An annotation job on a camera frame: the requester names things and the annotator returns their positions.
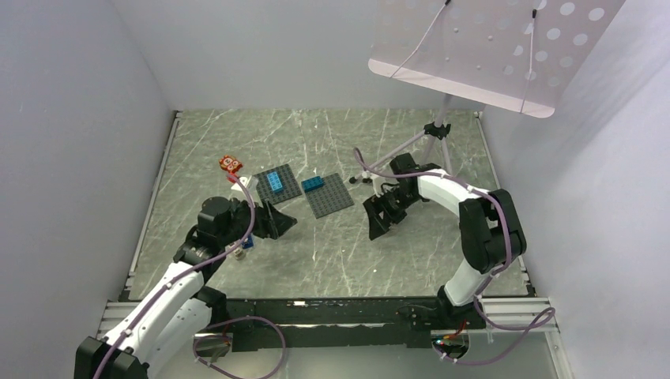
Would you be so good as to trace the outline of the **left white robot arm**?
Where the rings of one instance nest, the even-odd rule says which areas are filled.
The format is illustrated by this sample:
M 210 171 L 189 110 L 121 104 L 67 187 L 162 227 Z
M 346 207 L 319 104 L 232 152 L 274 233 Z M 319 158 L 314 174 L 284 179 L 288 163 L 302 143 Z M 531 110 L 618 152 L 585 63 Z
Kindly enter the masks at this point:
M 269 201 L 225 197 L 203 202 L 163 278 L 103 337 L 86 338 L 75 354 L 75 378 L 150 378 L 200 331 L 231 320 L 224 293 L 207 283 L 250 236 L 278 239 L 297 224 Z

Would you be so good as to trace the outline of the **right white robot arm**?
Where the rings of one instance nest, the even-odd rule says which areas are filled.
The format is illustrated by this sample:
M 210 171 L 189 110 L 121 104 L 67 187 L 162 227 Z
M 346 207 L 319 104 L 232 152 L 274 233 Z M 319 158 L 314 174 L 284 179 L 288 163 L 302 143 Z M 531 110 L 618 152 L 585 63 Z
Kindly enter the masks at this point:
M 458 218 L 463 259 L 440 287 L 444 301 L 435 307 L 439 324 L 453 328 L 465 319 L 465 305 L 483 291 L 488 280 L 527 250 L 527 241 L 510 193 L 471 186 L 434 163 L 419 165 L 408 153 L 390 162 L 389 189 L 367 198 L 369 238 L 386 234 L 418 201 L 433 201 Z

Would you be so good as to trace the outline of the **left grey building baseplate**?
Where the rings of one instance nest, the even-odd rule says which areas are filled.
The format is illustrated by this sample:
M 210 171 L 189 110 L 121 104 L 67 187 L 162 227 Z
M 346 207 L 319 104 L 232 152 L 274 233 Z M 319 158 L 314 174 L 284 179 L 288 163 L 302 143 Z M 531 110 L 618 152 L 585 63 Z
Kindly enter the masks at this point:
M 254 174 L 258 180 L 256 187 L 260 200 L 277 205 L 302 195 L 299 184 L 288 164 L 273 167 Z

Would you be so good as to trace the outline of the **grey building baseplate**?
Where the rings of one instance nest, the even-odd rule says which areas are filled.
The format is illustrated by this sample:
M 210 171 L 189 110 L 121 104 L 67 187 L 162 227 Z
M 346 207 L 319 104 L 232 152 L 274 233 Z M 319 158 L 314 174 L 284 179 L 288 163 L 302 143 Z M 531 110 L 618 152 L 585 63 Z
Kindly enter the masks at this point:
M 277 205 L 302 195 L 299 184 L 288 164 L 273 167 L 254 174 L 258 180 L 256 187 L 260 200 Z
M 316 219 L 339 212 L 354 205 L 344 180 L 338 173 L 322 177 L 323 185 L 305 193 Z

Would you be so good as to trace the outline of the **light blue building brick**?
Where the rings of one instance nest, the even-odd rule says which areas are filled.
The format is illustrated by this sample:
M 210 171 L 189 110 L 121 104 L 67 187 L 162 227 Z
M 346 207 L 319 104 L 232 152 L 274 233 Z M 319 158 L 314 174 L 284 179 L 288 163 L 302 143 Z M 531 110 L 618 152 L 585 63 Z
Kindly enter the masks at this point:
M 281 193 L 284 191 L 284 185 L 277 171 L 271 171 L 266 175 L 266 180 L 272 193 Z

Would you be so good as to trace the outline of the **dark teal building brick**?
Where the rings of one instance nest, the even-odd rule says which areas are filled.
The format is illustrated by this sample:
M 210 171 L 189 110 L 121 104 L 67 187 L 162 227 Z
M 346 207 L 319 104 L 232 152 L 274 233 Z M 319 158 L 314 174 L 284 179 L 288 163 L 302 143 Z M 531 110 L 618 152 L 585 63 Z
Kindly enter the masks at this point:
M 314 176 L 301 182 L 301 186 L 305 193 L 322 188 L 324 184 L 324 180 L 321 176 Z

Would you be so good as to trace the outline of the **right grey building baseplate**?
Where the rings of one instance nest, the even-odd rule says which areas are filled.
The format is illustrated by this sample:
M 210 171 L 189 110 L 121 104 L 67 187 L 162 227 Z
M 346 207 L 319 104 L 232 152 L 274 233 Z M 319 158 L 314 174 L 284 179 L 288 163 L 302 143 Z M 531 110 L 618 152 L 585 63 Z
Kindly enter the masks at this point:
M 322 177 L 323 185 L 305 193 L 316 219 L 339 212 L 354 205 L 344 180 L 338 173 Z

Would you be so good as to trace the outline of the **red owl toy block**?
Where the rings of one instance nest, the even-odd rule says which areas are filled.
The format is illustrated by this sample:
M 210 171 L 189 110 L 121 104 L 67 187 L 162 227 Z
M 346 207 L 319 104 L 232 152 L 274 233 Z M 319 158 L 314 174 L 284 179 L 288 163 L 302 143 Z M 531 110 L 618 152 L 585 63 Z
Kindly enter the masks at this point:
M 219 166 L 222 171 L 225 171 L 228 174 L 236 176 L 238 171 L 243 168 L 241 161 L 236 159 L 234 156 L 224 155 L 219 159 Z

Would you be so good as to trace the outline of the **lavender music stand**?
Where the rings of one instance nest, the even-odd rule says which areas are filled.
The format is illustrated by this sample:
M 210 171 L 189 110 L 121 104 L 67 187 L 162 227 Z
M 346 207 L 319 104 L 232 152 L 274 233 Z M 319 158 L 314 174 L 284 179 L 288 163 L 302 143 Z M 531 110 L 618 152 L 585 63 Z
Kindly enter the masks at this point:
M 368 68 L 381 77 L 547 119 L 620 1 L 380 1 Z

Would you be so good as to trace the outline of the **black aluminium base frame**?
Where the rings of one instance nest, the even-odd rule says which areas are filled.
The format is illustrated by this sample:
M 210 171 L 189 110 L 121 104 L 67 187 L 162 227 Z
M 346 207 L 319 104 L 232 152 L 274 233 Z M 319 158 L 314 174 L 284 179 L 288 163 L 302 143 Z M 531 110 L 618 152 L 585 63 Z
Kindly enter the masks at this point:
M 230 298 L 206 313 L 190 303 L 177 311 L 169 327 L 186 326 L 205 357 L 268 348 L 368 347 L 403 345 L 437 348 L 457 359 L 471 337 L 498 333 L 554 332 L 555 311 L 546 298 L 485 297 L 448 316 L 432 297 L 381 298 Z

